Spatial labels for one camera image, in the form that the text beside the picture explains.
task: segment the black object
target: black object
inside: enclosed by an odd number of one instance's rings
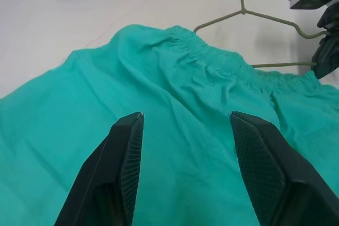
[[[271,123],[233,112],[241,175],[261,226],[338,226],[339,200]]]
[[[311,70],[320,79],[339,67],[339,2],[326,9],[317,25],[329,32],[322,38],[312,57],[312,62],[317,65],[312,66]]]
[[[82,165],[55,226],[132,225],[144,115],[115,123]]]

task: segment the wire hanger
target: wire hanger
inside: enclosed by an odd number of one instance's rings
[[[244,15],[245,14],[250,14],[250,15],[258,16],[258,17],[261,17],[261,18],[264,18],[264,19],[268,19],[268,20],[271,20],[271,21],[276,21],[276,22],[279,22],[279,23],[282,23],[282,24],[286,24],[286,25],[292,26],[292,27],[294,27],[297,30],[297,32],[298,32],[298,34],[300,36],[302,36],[303,38],[306,38],[306,39],[313,39],[313,38],[319,37],[321,35],[328,35],[329,34],[327,31],[322,31],[322,32],[319,32],[319,33],[316,33],[316,34],[307,35],[304,32],[302,32],[300,27],[297,24],[295,24],[294,22],[282,20],[282,19],[279,19],[279,18],[276,18],[276,17],[272,17],[272,16],[269,16],[269,15],[265,15],[265,14],[261,14],[261,13],[256,13],[256,12],[247,10],[245,8],[244,0],[240,0],[240,3],[241,3],[241,7],[242,7],[241,10],[239,10],[237,12],[234,12],[234,13],[230,13],[230,14],[228,14],[226,16],[217,18],[217,19],[215,19],[213,21],[201,24],[201,25],[197,26],[193,30],[193,32],[196,33],[199,29],[202,29],[202,28],[205,28],[206,26],[209,26],[209,25],[218,23],[220,21],[229,19],[229,18],[234,17],[234,16],[236,16],[238,14],[244,14]],[[316,65],[316,63],[314,63],[314,62],[294,62],[294,63],[281,63],[281,64],[262,64],[262,65],[252,65],[252,66],[254,68],[259,68],[259,67],[315,66],[315,65]]]

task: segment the shirred waistband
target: shirred waistband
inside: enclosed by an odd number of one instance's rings
[[[311,92],[321,87],[313,71],[304,75],[294,75],[258,70],[247,64],[240,54],[209,46],[194,32],[181,26],[174,26],[166,31],[178,43],[189,49],[192,58],[213,68],[221,75],[232,75],[251,86],[266,91],[298,93]]]

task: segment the teal fabric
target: teal fabric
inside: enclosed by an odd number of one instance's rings
[[[258,226],[230,112],[277,126],[339,195],[338,105],[312,72],[265,73],[179,26],[128,26],[0,100],[0,225],[53,225],[111,125],[143,111],[133,225]]]

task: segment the white table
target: white table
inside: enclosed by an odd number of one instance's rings
[[[245,5],[297,22],[307,33],[319,31],[316,24],[324,12],[290,10],[288,0],[245,0]],[[0,98],[60,65],[72,50],[107,43],[125,25],[164,29],[178,24],[193,30],[239,8],[239,0],[0,0]],[[198,35],[239,52],[249,64],[310,61],[320,41],[251,15],[214,24]],[[300,74],[308,67],[275,70]],[[323,82],[338,85],[338,80],[337,71]]]

